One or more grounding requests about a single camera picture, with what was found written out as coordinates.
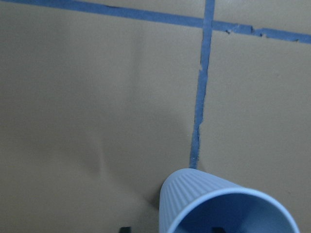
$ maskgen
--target cup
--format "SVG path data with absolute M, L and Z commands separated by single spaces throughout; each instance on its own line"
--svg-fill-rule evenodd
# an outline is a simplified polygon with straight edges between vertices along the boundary
M 217 176 L 185 168 L 164 182 L 160 233 L 299 233 L 274 198 Z

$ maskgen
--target gray surface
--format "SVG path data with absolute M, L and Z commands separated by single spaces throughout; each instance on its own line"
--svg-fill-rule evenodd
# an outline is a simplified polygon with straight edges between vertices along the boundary
M 311 34 L 309 0 L 216 0 L 214 19 Z
M 213 32 L 200 160 L 311 232 L 311 46 Z
M 108 6 L 135 8 L 140 10 L 204 18 L 204 0 L 85 0 Z
M 0 2 L 0 232 L 157 232 L 202 31 Z

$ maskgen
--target ribbed cup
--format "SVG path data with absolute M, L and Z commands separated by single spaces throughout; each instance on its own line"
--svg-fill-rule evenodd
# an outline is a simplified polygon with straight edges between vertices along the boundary
M 272 197 L 217 176 L 185 168 L 164 182 L 160 233 L 298 233 L 288 211 Z

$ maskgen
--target blue tape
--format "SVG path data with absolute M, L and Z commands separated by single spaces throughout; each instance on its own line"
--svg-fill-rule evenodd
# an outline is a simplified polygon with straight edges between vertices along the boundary
M 254 36 L 266 36 L 268 38 L 297 41 L 300 43 L 311 44 L 311 35 L 302 33 L 293 33 L 276 29 L 261 28 L 254 29 L 251 25 L 237 24 L 237 23 L 226 23 L 221 21 L 213 21 L 213 30 L 227 32 L 227 33 L 239 33 L 245 35 Z
M 202 18 L 179 16 L 167 13 L 144 11 L 124 7 L 111 7 L 103 4 L 75 1 L 75 0 L 1 0 L 1 1 L 53 7 L 108 16 L 146 20 L 152 22 L 168 23 L 195 28 L 202 28 L 203 26 Z
M 210 43 L 212 36 L 212 21 L 214 17 L 215 0 L 206 0 L 203 21 L 203 39 L 201 46 L 201 70 L 199 71 L 198 89 L 196 94 L 194 127 L 190 151 L 190 168 L 197 169 L 200 149 L 200 125 L 203 121 L 204 99 L 207 86 L 207 68 L 209 64 Z

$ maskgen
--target blue line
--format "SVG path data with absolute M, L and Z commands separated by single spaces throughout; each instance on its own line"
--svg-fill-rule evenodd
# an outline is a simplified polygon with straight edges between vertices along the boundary
M 254 29 L 251 25 L 237 24 L 237 23 L 226 23 L 221 21 L 213 21 L 213 30 L 227 32 L 227 33 L 239 33 L 245 35 L 254 36 L 266 36 L 268 38 L 287 40 L 287 41 L 297 41 L 300 43 L 311 44 L 311 35 L 302 33 L 293 33 L 276 29 L 261 28 Z
M 198 78 L 198 90 L 196 94 L 194 127 L 190 151 L 190 168 L 197 169 L 200 149 L 200 125 L 203 121 L 204 99 L 207 85 L 207 68 L 209 64 L 210 43 L 212 36 L 212 21 L 214 17 L 215 0 L 206 0 L 203 21 L 203 40 L 201 46 L 201 69 Z
M 202 28 L 203 26 L 202 18 L 179 16 L 167 13 L 144 11 L 124 7 L 111 7 L 103 4 L 96 4 L 91 2 L 83 2 L 75 0 L 1 0 L 1 1 L 31 4 L 37 6 L 46 6 L 46 7 L 95 13 L 108 16 L 146 20 L 159 23 L 169 23 L 195 28 Z

